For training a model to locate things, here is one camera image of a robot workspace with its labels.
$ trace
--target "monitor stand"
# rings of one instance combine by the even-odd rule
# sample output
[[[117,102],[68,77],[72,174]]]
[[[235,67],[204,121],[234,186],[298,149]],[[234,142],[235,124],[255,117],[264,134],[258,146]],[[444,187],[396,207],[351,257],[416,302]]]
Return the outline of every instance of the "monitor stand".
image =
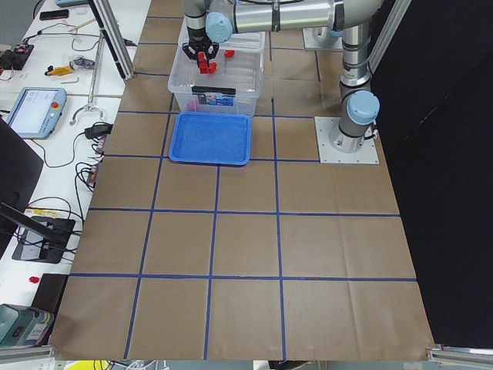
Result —
[[[39,222],[41,225],[51,228],[54,233],[62,236],[65,239],[65,242],[57,241],[57,243],[54,244],[50,240],[34,233],[33,231],[25,230],[20,238],[27,242],[25,244],[17,244],[17,247],[12,255],[12,259],[25,262],[43,262],[46,264],[59,263],[65,253],[64,249],[67,248],[69,238],[72,235],[75,220],[40,216],[34,216],[31,218]],[[36,246],[26,245],[29,242],[35,243],[38,241],[42,241],[42,243],[38,243]]]

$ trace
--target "white table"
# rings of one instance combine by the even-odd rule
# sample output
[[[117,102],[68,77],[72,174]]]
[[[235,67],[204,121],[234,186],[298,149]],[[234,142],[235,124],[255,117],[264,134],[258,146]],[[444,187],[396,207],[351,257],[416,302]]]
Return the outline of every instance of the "white table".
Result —
[[[109,0],[112,5],[113,13],[119,23],[120,32],[123,38],[137,43],[142,33],[144,21],[146,20],[151,0]],[[59,10],[55,0],[46,0],[40,12]],[[67,22],[70,25],[80,25],[83,22],[94,18],[88,5],[70,7],[70,16],[67,19],[56,19],[50,21],[40,21],[39,15],[32,22],[25,37],[35,35],[40,29],[54,25],[59,22]],[[71,27],[57,25],[54,28],[45,30],[46,32],[67,32]],[[99,27],[97,22],[92,22],[79,30],[79,33],[98,35]],[[87,96],[91,84],[92,71],[82,70],[65,76],[45,76],[48,66],[66,66],[73,56],[84,56],[94,60],[96,57],[96,47],[88,52],[76,52],[72,49],[73,37],[70,35],[40,35],[31,40],[29,44],[35,46],[32,54],[22,71],[15,71],[14,76],[7,82],[0,82],[0,92],[19,93],[25,86],[31,87],[62,87],[69,95]],[[81,43],[75,42],[77,49],[88,49],[96,37],[81,36]],[[129,55],[133,60],[136,47],[128,47]],[[77,83],[61,84],[61,82],[73,81],[79,77]],[[125,83],[120,77],[111,52],[105,43],[99,60],[98,79],[96,80],[95,96],[117,96],[123,95]]]
[[[10,109],[18,94],[0,93],[0,109]],[[38,140],[46,150],[47,161],[50,165],[63,164],[68,162],[72,157],[72,142],[86,127],[90,127],[98,116],[94,113],[85,113],[79,115],[77,124],[69,125],[72,114],[80,107],[86,104],[87,98],[84,96],[68,96],[67,103],[63,109],[63,114],[59,120],[55,131],[47,140]],[[105,110],[106,122],[113,123],[118,113],[119,98],[95,98],[95,104]],[[42,151],[30,140],[27,143],[42,157]],[[75,160],[71,165],[58,169],[43,167],[38,185],[32,195],[31,200],[41,197],[61,197],[70,202],[72,211],[80,213],[77,199],[75,197],[75,164],[80,161],[90,162],[88,156],[94,156],[91,148],[92,141],[81,136],[77,140],[75,147]],[[89,208],[92,193],[79,182],[79,196],[82,204],[83,213],[86,214]],[[67,209],[67,205],[54,199],[42,200],[33,204],[33,207],[47,207]],[[65,218],[67,214],[58,213],[57,217]],[[74,230],[81,230],[82,223],[76,217],[70,218],[76,220]],[[72,236],[67,245],[68,249],[77,247],[79,238]],[[41,277],[44,273],[68,274],[72,264],[62,260],[59,264],[44,264],[38,262],[15,261],[12,260],[12,253],[17,245],[17,240],[12,238],[2,259],[0,260],[0,304],[20,304],[29,306],[38,288],[37,284],[29,282],[31,276]],[[64,257],[73,259],[73,254],[65,253]]]

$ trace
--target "tablet screen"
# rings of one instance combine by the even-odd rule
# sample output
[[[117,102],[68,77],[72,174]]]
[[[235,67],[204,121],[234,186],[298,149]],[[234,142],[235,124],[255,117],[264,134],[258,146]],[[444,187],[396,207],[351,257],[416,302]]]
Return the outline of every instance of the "tablet screen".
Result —
[[[10,120],[13,130],[17,133],[38,133],[55,95],[55,90],[26,90],[21,104]]]

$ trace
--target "blue device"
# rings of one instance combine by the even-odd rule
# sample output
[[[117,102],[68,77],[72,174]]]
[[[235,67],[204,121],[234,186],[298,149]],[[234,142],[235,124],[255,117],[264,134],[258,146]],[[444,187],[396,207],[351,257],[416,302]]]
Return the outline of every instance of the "blue device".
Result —
[[[66,8],[67,6],[87,4],[87,0],[55,0],[55,3],[60,8]]]
[[[46,139],[55,129],[67,100],[64,89],[25,87],[7,123],[23,139]]]

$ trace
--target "white mounting plate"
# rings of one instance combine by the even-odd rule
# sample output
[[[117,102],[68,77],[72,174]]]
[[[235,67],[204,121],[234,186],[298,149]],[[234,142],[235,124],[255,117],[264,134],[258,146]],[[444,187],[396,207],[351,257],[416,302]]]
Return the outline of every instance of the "white mounting plate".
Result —
[[[336,42],[320,42],[314,38],[314,29],[303,29],[303,40],[306,50],[334,50],[342,51],[342,37],[338,37]]]
[[[320,163],[379,164],[377,149],[375,148],[373,139],[365,140],[361,149],[351,154],[342,153],[330,144],[329,132],[332,127],[339,123],[339,120],[340,117],[315,117]],[[371,135],[371,129],[368,129],[366,135]]]

